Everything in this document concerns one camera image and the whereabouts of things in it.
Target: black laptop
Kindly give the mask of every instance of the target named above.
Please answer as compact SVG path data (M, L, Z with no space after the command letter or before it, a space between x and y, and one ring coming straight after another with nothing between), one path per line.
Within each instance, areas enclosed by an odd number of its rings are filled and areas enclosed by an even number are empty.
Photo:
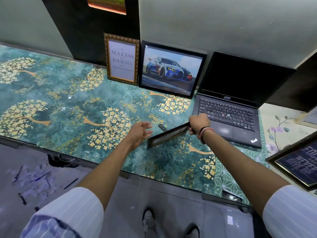
M258 109L295 71L214 52L193 114L207 114L210 126L226 140L261 148Z

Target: sneaker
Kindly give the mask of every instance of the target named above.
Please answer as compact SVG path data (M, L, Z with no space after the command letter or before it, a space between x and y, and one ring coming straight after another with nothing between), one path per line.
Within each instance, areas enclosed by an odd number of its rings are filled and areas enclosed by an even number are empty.
M184 238L199 238L199 228L195 224L190 224L185 232Z
M146 234L149 229L155 230L155 227L156 227L155 218L151 208L146 208L145 211L143 212L142 226L143 226L144 234Z

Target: hand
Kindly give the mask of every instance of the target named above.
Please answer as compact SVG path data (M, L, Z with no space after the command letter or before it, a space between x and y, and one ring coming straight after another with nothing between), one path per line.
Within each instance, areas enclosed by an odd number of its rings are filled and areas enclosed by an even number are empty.
M146 130L148 128L152 128L150 122L139 122L132 125L130 131L127 136L123 139L123 141L127 142L129 147L129 151L133 151L137 148L140 143L149 138L151 136L152 130Z
M189 123L191 124L191 127L189 128L190 135L196 135L198 139L201 128L210 126L210 120L208 119L207 114L189 116Z

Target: bracelet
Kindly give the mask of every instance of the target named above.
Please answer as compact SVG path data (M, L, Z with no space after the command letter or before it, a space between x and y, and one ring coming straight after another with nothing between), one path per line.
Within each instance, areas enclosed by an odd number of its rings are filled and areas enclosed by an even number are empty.
M211 127L203 127L203 128L201 128L200 133L199 133L199 140L200 140L200 142L201 142L202 144L205 144L204 141L203 141L203 134L204 134L204 132L205 132L207 129L211 129L212 131L214 131L214 129L211 128Z

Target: framed motivational quote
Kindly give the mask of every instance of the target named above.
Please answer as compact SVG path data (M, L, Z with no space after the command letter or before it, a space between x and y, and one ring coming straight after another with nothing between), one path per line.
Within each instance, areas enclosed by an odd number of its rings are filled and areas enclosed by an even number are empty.
M317 189L317 132L287 146L266 161L305 190Z
M138 84L140 40L104 33L108 79Z

